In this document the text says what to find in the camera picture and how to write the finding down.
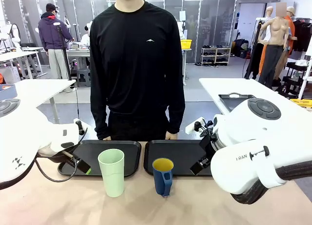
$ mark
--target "purple jacket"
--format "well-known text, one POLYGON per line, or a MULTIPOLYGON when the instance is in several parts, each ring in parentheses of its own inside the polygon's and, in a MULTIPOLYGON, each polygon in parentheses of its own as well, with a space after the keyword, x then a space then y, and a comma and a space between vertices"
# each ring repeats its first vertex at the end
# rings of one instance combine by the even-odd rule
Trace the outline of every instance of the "purple jacket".
POLYGON ((41 20, 38 23, 39 35, 42 47, 44 48, 45 51, 48 51, 48 49, 62 48, 62 42, 59 37, 57 27, 53 25, 55 22, 60 23, 60 27, 63 33, 62 40, 64 41, 65 45, 66 45, 65 39, 71 40, 73 38, 62 21, 56 19, 54 14, 46 12, 41 16, 41 20))

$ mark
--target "blue mug handle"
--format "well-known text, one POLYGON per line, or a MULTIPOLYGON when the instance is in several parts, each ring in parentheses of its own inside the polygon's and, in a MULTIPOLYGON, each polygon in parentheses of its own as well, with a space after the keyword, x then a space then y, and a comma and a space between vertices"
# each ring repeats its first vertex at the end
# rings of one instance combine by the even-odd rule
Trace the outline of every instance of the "blue mug handle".
POLYGON ((162 172, 162 179, 164 180, 165 183, 165 191, 164 194, 162 195, 163 197, 168 197, 170 195, 170 189, 172 185, 172 172, 162 172), (165 178, 165 174, 169 174, 169 179, 167 180, 165 178))

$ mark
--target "black long sleeve shirt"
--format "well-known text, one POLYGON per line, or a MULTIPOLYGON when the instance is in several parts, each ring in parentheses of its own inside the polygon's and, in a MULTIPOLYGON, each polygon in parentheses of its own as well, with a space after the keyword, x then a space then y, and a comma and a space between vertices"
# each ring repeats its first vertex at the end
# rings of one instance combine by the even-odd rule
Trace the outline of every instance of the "black long sleeve shirt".
POLYGON ((177 22, 148 2, 125 13, 111 6, 98 15, 90 32, 91 111, 97 137, 110 135, 106 106, 133 118, 164 114, 179 132, 185 109, 182 53, 177 22))

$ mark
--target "shoe rack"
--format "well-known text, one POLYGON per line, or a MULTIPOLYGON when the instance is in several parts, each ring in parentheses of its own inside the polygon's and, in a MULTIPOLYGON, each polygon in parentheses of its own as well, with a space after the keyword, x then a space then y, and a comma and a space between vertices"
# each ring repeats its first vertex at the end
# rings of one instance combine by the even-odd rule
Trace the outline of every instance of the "shoe rack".
POLYGON ((229 65, 229 60, 231 56, 231 48, 201 48, 200 62, 204 64, 225 64, 229 65), (226 57, 226 61, 217 61, 219 58, 226 57))

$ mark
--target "green cup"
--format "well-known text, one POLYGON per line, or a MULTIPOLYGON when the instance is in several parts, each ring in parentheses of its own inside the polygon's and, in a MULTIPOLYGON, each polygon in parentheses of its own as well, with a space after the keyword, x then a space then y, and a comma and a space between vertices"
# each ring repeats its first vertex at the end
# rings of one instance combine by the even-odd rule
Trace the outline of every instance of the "green cup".
POLYGON ((125 155, 119 149, 108 149, 98 156, 106 194, 119 197, 124 191, 125 155))

